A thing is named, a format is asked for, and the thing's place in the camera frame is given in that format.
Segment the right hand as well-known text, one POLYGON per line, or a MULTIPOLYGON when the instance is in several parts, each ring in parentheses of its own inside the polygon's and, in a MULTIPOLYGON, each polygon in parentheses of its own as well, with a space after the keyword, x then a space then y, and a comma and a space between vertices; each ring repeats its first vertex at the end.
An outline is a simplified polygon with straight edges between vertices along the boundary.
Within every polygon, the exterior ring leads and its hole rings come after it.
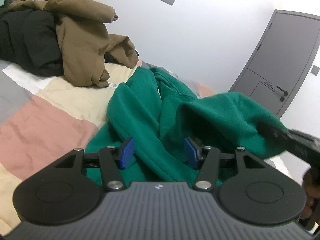
POLYGON ((312 206, 314 203, 314 198, 310 195, 310 190, 313 186, 313 175, 312 175, 312 168, 306 171, 303 177, 303 189, 305 190, 306 193, 306 204, 304 206, 304 210, 301 214, 300 221, 306 220, 310 218, 312 215, 312 206))

